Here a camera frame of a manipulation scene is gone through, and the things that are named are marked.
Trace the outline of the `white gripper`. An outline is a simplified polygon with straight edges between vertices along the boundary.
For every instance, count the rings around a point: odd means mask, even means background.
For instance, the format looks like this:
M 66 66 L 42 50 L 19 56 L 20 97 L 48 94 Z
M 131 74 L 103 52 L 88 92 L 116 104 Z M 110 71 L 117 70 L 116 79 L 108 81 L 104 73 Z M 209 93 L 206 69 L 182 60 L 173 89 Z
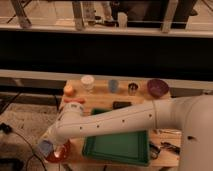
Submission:
M 54 147 L 61 146 L 65 139 L 61 137 L 54 126 L 50 126 L 42 136 L 43 140 L 50 142 Z

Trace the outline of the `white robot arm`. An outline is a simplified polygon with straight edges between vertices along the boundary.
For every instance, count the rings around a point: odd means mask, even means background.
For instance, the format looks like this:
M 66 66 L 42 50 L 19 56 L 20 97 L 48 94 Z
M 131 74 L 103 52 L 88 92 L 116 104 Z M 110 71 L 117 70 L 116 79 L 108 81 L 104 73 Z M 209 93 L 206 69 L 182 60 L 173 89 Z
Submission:
M 70 138 L 149 129 L 182 132 L 178 171 L 213 171 L 213 95 L 150 100 L 90 116 L 71 102 L 42 139 L 60 146 Z

